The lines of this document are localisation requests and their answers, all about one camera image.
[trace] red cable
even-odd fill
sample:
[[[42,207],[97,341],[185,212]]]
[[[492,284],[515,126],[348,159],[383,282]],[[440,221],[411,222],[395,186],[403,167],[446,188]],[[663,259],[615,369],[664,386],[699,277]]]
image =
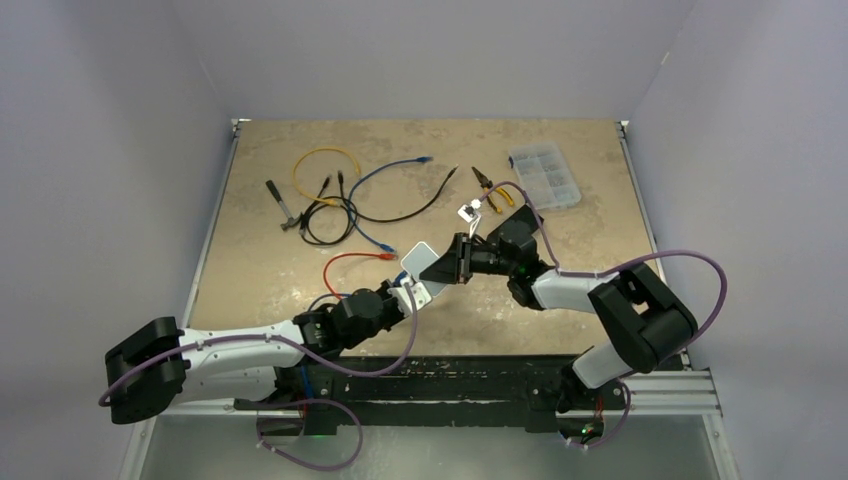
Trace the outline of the red cable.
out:
[[[331,263],[335,262],[336,260],[338,260],[340,258],[344,258],[344,257],[374,257],[374,258],[379,258],[380,260],[394,260],[396,258],[394,253],[369,253],[369,252],[341,253],[341,254],[336,255],[335,257],[331,258],[329,261],[327,261],[327,264],[324,265],[324,285],[326,285],[327,290],[329,290],[330,293],[332,293],[333,296],[338,298],[339,300],[342,299],[342,296],[339,295],[339,292],[337,292],[333,288],[332,285],[330,285],[330,281],[327,279],[327,270],[330,268]]]

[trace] tabletop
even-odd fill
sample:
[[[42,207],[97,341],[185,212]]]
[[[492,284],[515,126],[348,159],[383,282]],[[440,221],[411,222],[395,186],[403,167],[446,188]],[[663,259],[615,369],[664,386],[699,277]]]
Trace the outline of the tabletop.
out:
[[[438,254],[453,234],[467,231],[457,215],[460,205],[481,194],[471,171],[476,166],[494,182],[516,180],[507,162],[510,147],[555,142],[580,188],[582,199],[565,210],[543,210],[554,252],[562,266],[603,270],[651,251],[630,171],[612,120],[338,120],[250,121],[241,138],[227,179],[214,234],[200,277],[190,326],[198,329],[253,327],[290,319],[303,312],[327,289],[322,269],[331,256],[352,251],[378,252],[356,232],[340,245],[314,247],[297,229],[282,231],[283,212],[265,187],[273,180],[285,203],[301,212],[311,200],[292,186],[291,170],[306,152],[319,146],[339,146],[355,155],[366,174],[394,160],[432,156],[424,164],[386,169],[356,190],[354,202],[371,217],[402,215],[425,204],[454,166],[456,174],[426,211],[395,224],[362,221],[362,228],[403,256],[418,242]],[[352,163],[336,152],[318,152],[298,169],[297,179],[317,193],[333,174],[329,193],[338,194],[336,171],[345,187],[356,181]],[[478,230],[485,236],[517,209],[504,207],[496,215],[484,203]],[[346,225],[339,208],[315,214],[310,225],[326,239]],[[540,255],[549,256],[540,243]],[[329,278],[342,292],[376,289],[400,272],[397,261],[340,259]],[[565,310],[538,312],[517,305],[505,277],[475,275],[467,285],[445,289],[420,314],[413,355],[567,354],[580,353],[606,340],[594,315]],[[381,332],[352,355],[394,355],[403,350],[410,322]]]

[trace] gray wall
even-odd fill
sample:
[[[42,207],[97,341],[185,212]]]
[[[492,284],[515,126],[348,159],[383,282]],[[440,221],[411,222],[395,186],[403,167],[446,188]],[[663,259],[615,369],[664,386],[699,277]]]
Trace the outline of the gray wall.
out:
[[[171,4],[0,2],[0,478],[115,478],[103,354],[181,314],[228,120]]]
[[[694,3],[175,0],[251,118],[629,118]]]
[[[845,478],[848,8],[700,1],[630,124],[660,246],[727,268],[693,347],[712,367],[744,478]],[[669,277],[705,312],[706,269]]]

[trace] hammer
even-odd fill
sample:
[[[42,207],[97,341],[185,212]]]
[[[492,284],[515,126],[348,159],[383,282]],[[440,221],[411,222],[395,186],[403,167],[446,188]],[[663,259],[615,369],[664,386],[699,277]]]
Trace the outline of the hammer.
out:
[[[286,220],[286,223],[280,224],[280,228],[282,228],[283,231],[286,231],[292,227],[297,226],[297,224],[300,223],[300,214],[298,214],[297,218],[291,216],[291,212],[289,212],[289,209],[286,208],[286,203],[283,202],[283,197],[280,196],[280,192],[277,191],[277,187],[274,186],[274,182],[272,180],[268,180],[267,182],[265,182],[265,186],[268,187],[268,191],[271,192],[271,196],[274,197],[274,200],[277,201],[277,205],[279,205],[280,208],[283,209],[283,213],[285,213],[286,218],[288,218],[288,220]]]

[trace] yellow-handled pliers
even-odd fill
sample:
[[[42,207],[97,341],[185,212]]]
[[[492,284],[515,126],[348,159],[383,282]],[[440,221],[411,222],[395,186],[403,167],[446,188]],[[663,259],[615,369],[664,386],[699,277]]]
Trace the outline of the yellow-handled pliers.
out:
[[[471,170],[474,171],[474,175],[477,177],[477,181],[480,182],[480,186],[483,187],[483,191],[488,192],[489,189],[492,188],[492,186],[494,185],[492,183],[492,181],[489,180],[489,177],[483,175],[483,173],[480,172],[480,170],[477,170],[477,167],[471,167]],[[504,200],[506,200],[506,203],[509,204],[510,207],[515,205],[515,202],[512,200],[512,197],[510,197],[509,194],[506,193],[506,190],[504,190],[501,187],[498,187],[498,188],[495,189],[495,191],[498,192],[502,197],[504,197]],[[494,210],[497,213],[503,213],[503,210],[501,210],[501,207],[497,206],[495,204],[495,202],[492,200],[491,195],[486,197],[486,200],[488,200],[489,205],[492,207],[492,210]]]

